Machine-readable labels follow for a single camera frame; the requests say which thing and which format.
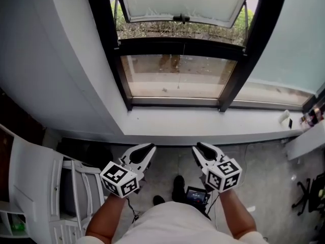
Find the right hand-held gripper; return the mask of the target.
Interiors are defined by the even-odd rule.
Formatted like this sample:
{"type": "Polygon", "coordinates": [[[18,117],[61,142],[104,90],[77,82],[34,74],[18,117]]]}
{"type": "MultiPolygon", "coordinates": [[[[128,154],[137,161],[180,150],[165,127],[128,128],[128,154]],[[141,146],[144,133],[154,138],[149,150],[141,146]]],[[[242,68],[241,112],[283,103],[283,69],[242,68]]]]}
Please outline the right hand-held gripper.
{"type": "Polygon", "coordinates": [[[192,154],[201,168],[203,175],[200,177],[205,190],[210,193],[222,193],[238,186],[242,168],[234,158],[226,156],[220,148],[198,142],[192,147],[192,154]]]}

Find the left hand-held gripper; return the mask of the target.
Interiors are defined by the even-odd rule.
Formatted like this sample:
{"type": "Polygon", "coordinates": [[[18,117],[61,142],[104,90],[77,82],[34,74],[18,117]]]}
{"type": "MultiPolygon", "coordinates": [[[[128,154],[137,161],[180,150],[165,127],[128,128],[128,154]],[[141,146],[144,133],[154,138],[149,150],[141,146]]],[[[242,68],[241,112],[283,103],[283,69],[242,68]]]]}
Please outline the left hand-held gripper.
{"type": "Polygon", "coordinates": [[[100,173],[104,187],[119,198],[130,193],[139,193],[146,184],[144,172],[156,153],[153,143],[144,143],[129,148],[119,159],[110,161],[100,173]]]}

